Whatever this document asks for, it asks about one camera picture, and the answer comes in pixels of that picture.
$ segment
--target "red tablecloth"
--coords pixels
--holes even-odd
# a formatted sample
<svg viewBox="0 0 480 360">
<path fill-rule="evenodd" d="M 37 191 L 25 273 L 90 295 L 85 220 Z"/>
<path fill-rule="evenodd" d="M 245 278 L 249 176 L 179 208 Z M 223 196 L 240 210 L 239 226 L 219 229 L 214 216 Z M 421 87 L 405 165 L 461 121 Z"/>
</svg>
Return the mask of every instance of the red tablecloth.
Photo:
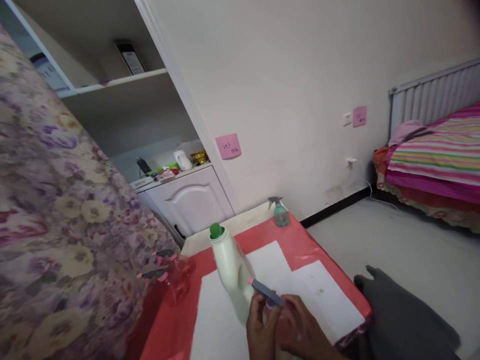
<svg viewBox="0 0 480 360">
<path fill-rule="evenodd" d="M 278 227 L 271 218 L 236 235 L 235 239 L 245 254 L 277 241 L 292 271 L 320 260 L 360 314 L 366 320 L 370 319 L 372 308 L 367 299 L 297 219 L 291 214 L 290 217 L 291 224 L 288 227 Z M 161 304 L 140 360 L 190 358 L 202 277 L 217 269 L 211 248 L 192 258 L 196 262 L 196 270 L 191 277 L 190 292 L 176 307 Z"/>
</svg>

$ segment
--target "hand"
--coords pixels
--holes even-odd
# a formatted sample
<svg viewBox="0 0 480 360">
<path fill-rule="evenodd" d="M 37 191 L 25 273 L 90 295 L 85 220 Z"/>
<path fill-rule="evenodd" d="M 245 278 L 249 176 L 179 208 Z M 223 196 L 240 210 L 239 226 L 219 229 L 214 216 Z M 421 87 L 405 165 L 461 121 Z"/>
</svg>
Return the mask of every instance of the hand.
<svg viewBox="0 0 480 360">
<path fill-rule="evenodd" d="M 276 306 L 264 326 L 265 298 L 256 293 L 250 302 L 250 313 L 246 321 L 246 339 L 250 360 L 275 360 L 275 330 L 279 322 L 281 307 Z"/>
<path fill-rule="evenodd" d="M 293 305 L 300 317 L 302 324 L 299 325 L 299 331 L 303 328 L 300 340 L 290 339 L 288 342 L 280 344 L 280 348 L 283 351 L 287 351 L 303 360 L 345 359 L 330 344 L 317 319 L 307 309 L 300 296 L 282 295 L 282 298 L 288 300 Z"/>
</svg>

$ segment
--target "white plastic bottle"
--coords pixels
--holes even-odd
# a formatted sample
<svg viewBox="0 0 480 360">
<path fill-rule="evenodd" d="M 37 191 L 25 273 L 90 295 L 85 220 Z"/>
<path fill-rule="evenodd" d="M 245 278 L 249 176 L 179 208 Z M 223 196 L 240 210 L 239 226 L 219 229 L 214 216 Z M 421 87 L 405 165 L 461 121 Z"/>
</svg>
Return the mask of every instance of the white plastic bottle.
<svg viewBox="0 0 480 360">
<path fill-rule="evenodd" d="M 210 228 L 210 242 L 218 275 L 223 287 L 230 295 L 236 317 L 245 325 L 249 316 L 250 301 L 254 294 L 249 279 L 255 277 L 255 274 L 244 252 L 228 229 L 223 226 L 218 229 L 214 232 Z"/>
</svg>

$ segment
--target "radiator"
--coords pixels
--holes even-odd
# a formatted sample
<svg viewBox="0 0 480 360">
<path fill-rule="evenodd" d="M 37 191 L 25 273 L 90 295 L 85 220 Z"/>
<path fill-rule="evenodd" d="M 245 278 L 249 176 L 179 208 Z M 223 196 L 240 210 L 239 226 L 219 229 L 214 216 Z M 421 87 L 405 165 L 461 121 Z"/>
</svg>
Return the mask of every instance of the radiator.
<svg viewBox="0 0 480 360">
<path fill-rule="evenodd" d="M 401 123 L 431 124 L 480 101 L 480 58 L 393 87 L 390 137 Z"/>
</svg>

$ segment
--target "striped blanket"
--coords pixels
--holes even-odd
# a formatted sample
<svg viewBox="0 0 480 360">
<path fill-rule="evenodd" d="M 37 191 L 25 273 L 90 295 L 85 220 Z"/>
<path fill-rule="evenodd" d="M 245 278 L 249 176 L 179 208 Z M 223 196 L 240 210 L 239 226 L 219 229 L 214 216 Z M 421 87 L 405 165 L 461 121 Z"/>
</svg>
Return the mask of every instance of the striped blanket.
<svg viewBox="0 0 480 360">
<path fill-rule="evenodd" d="M 388 170 L 463 184 L 477 192 L 480 117 L 450 118 L 434 130 L 434 134 L 399 145 L 391 155 Z"/>
</svg>

